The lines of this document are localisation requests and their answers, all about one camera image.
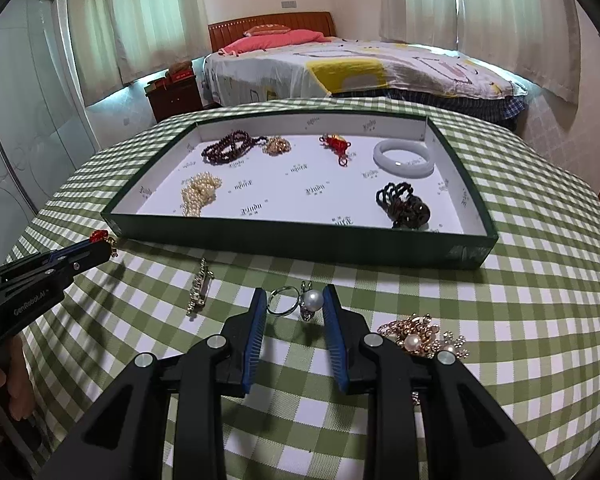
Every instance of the checkered tablecloth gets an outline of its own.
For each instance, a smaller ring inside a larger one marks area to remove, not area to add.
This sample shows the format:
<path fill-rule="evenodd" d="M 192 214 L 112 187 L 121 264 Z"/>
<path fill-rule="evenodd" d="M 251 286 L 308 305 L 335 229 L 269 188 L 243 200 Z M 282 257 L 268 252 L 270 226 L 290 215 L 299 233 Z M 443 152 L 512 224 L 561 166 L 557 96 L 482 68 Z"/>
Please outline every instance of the checkered tablecloth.
<path fill-rule="evenodd" d="M 202 118 L 294 108 L 427 114 L 458 152 L 500 232 L 480 270 L 314 264 L 120 240 L 120 255 L 75 279 L 62 304 L 25 332 L 36 395 L 57 446 L 138 352 L 186 352 L 248 307 L 253 289 L 334 283 L 371 327 L 416 312 L 461 333 L 467 367 L 559 479 L 600 439 L 600 202 L 509 131 L 453 112 L 386 99 L 285 100 L 164 121 L 104 150 L 40 211 L 10 258 L 57 249 L 107 228 L 99 212 L 168 140 Z M 216 279 L 206 308 L 185 316 L 205 256 Z M 284 298 L 280 309 L 285 305 Z M 223 399 L 226 465 L 238 479 L 362 478 L 366 400 L 338 393 L 322 318 L 269 319 L 245 400 Z M 405 402 L 409 402 L 405 393 Z M 165 447 L 173 451 L 176 402 Z"/>

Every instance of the white curtain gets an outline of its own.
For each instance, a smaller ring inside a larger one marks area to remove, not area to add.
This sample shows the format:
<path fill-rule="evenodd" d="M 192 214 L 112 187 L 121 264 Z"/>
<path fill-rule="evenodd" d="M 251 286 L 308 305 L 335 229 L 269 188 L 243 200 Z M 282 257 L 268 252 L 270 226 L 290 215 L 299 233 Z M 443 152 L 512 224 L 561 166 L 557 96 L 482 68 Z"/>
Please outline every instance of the white curtain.
<path fill-rule="evenodd" d="M 577 103 L 580 24 L 574 0 L 459 0 L 458 50 Z"/>
<path fill-rule="evenodd" d="M 455 50 L 457 20 L 456 0 L 382 0 L 380 36 Z"/>
<path fill-rule="evenodd" d="M 112 0 L 122 81 L 211 51 L 203 0 Z"/>
<path fill-rule="evenodd" d="M 211 51 L 203 0 L 67 0 L 85 106 Z"/>
<path fill-rule="evenodd" d="M 84 105 L 122 88 L 106 0 L 67 0 L 69 33 Z"/>

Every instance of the white jade bangle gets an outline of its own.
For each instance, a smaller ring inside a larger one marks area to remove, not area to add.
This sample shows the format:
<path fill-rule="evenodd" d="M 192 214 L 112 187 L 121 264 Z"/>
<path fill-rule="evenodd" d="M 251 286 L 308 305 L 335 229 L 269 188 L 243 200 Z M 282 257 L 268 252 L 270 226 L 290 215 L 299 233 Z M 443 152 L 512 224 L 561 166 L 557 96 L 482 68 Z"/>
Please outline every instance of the white jade bangle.
<path fill-rule="evenodd" d="M 403 150 L 420 155 L 425 161 L 409 164 L 391 160 L 384 152 L 390 150 Z M 387 173 L 407 178 L 424 178 L 433 173 L 433 160 L 429 149 L 415 140 L 387 139 L 378 142 L 374 148 L 374 162 Z"/>

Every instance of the mattress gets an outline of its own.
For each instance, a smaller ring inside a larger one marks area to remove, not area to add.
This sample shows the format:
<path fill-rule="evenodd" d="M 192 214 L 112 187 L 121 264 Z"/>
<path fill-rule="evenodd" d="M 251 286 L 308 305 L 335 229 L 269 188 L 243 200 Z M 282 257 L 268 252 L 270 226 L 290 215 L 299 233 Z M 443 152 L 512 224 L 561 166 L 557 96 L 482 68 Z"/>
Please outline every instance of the mattress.
<path fill-rule="evenodd" d="M 413 45 L 334 40 L 205 59 L 206 85 L 222 106 L 396 89 L 441 98 L 504 100 L 526 90 L 460 53 Z"/>

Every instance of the orange pillow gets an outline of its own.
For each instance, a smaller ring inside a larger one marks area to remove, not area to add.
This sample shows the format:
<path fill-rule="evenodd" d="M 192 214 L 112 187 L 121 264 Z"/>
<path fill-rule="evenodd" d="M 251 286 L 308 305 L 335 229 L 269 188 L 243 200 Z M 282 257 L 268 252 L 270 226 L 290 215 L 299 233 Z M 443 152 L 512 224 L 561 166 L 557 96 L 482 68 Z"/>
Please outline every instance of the orange pillow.
<path fill-rule="evenodd" d="M 269 34 L 286 34 L 291 29 L 285 25 L 256 25 L 247 30 L 244 35 L 249 36 L 268 36 Z"/>

